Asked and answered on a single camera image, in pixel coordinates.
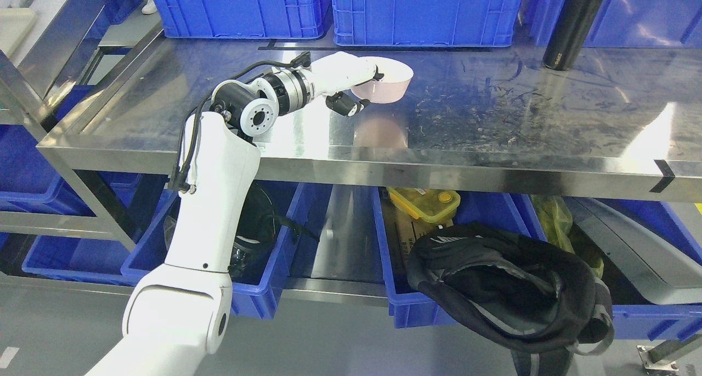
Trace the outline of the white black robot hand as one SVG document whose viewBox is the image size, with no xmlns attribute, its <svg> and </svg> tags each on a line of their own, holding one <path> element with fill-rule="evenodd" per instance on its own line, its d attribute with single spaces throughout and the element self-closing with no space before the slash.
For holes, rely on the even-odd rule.
<svg viewBox="0 0 702 376">
<path fill-rule="evenodd" d="M 310 86 L 310 99 L 323 97 L 327 108 L 346 117 L 359 113 L 370 104 L 368 99 L 354 100 L 346 91 L 384 78 L 384 73 L 369 59 L 347 52 L 322 57 L 302 71 Z"/>
</svg>

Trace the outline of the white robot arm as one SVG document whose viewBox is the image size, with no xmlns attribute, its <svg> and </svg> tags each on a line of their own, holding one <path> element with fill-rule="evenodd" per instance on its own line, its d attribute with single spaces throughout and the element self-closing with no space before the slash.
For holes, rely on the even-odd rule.
<svg viewBox="0 0 702 376">
<path fill-rule="evenodd" d="M 228 272 L 246 194 L 260 166 L 253 136 L 314 97 L 304 74 L 281 69 L 251 84 L 228 79 L 186 119 L 173 186 L 180 209 L 165 262 L 140 279 L 123 314 L 122 338 L 89 375 L 193 375 L 218 351 L 230 321 Z"/>
</svg>

